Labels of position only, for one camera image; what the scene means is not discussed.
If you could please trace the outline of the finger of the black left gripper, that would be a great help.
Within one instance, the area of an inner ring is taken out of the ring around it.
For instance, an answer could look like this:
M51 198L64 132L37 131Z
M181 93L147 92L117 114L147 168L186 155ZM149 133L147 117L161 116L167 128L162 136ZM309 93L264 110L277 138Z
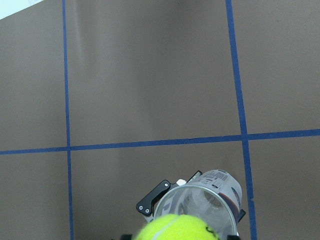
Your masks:
M156 185L146 196L144 196L135 206L136 210L142 214L147 223L154 219L155 205L163 198L170 190L183 186L186 183L201 176L203 173L197 170L189 180L178 179L175 183L170 183L168 180L161 181Z
M243 210L243 209L241 209L240 211L239 211L239 215L238 215L238 218L237 218L237 220L236 220L236 223L237 223L237 236L239 237L240 235L239 235L239 223L241 222L241 220L243 219L243 217L246 215L246 212Z

